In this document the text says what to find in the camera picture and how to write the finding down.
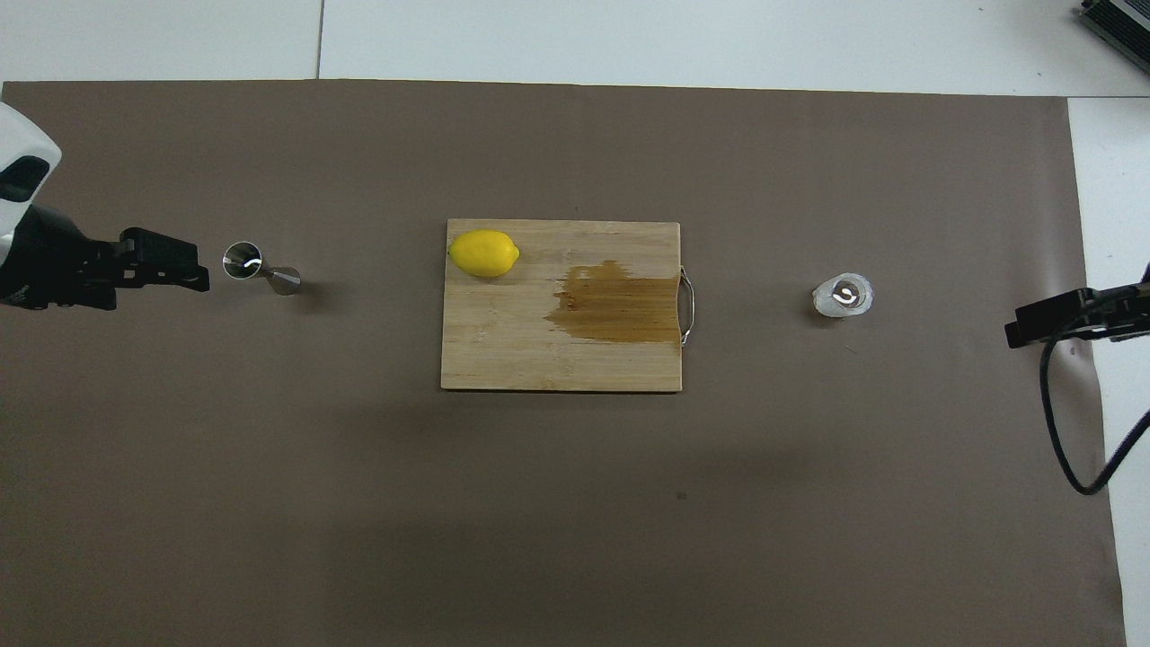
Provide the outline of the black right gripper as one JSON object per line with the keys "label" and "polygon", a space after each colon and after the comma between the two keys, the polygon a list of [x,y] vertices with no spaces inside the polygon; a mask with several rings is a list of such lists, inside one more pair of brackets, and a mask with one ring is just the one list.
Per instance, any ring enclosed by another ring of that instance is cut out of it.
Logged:
{"label": "black right gripper", "polygon": [[[1088,305],[1096,307],[1096,326],[1084,313]],[[1090,331],[1090,340],[1110,342],[1150,336],[1150,282],[1095,292],[1092,288],[1070,290],[1017,307],[1014,319],[1004,326],[1007,348],[1012,351],[1087,331]]]}

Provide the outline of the wooden cutting board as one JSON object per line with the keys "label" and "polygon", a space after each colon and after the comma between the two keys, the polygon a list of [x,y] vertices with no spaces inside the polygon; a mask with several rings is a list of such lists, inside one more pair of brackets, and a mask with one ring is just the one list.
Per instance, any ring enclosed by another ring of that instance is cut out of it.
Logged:
{"label": "wooden cutting board", "polygon": [[509,234],[520,259],[493,279],[445,261],[443,388],[681,392],[678,224],[450,218],[447,240],[478,229]]}

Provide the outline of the brown table mat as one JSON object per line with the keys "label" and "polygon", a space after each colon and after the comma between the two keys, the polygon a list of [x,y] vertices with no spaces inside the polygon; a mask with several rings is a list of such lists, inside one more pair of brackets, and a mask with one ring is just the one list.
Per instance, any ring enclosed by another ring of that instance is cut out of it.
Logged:
{"label": "brown table mat", "polygon": [[[1038,349],[1061,98],[3,83],[87,234],[212,290],[0,307],[0,647],[1121,647]],[[451,217],[677,222],[678,394],[439,388]],[[300,294],[235,282],[254,242]],[[871,279],[854,318],[813,288]]]}

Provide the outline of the small clear plastic cup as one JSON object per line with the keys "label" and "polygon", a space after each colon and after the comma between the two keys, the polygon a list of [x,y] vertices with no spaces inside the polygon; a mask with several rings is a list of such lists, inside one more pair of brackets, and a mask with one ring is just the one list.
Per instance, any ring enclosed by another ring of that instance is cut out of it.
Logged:
{"label": "small clear plastic cup", "polygon": [[871,311],[875,302],[875,291],[866,276],[839,274],[818,284],[810,299],[818,315],[830,319],[845,319]]}

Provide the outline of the yellow lemon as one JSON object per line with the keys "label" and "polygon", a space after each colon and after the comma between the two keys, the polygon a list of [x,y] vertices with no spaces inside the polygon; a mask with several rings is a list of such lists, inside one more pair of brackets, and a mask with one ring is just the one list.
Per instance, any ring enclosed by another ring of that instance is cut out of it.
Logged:
{"label": "yellow lemon", "polygon": [[493,279],[514,269],[520,249],[509,234],[494,229],[474,229],[457,236],[447,247],[448,259],[463,274]]}

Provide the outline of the grey black electronic device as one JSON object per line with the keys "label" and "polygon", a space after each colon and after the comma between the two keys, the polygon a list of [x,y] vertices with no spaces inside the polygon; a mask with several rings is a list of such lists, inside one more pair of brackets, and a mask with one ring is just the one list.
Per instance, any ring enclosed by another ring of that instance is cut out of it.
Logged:
{"label": "grey black electronic device", "polygon": [[1150,0],[1080,0],[1078,16],[1110,44],[1150,52]]}

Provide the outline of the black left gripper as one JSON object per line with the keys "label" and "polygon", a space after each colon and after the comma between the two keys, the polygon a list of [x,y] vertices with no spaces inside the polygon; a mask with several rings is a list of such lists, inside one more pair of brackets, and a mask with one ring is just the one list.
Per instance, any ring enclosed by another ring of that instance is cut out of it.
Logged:
{"label": "black left gripper", "polygon": [[[114,311],[118,308],[112,270],[115,255],[115,242],[91,239],[69,217],[33,205],[13,230],[0,262],[0,306],[33,311],[86,306]],[[120,234],[118,268],[120,288],[210,290],[195,244],[139,226]]]}

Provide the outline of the steel double jigger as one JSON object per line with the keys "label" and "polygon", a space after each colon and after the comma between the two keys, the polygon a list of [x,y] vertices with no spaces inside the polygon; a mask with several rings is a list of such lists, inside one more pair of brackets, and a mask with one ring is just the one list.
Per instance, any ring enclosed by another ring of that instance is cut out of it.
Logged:
{"label": "steel double jigger", "polygon": [[222,257],[223,270],[235,282],[264,279],[279,296],[293,296],[302,290],[299,270],[288,265],[274,265],[264,257],[258,245],[250,241],[233,242]]}

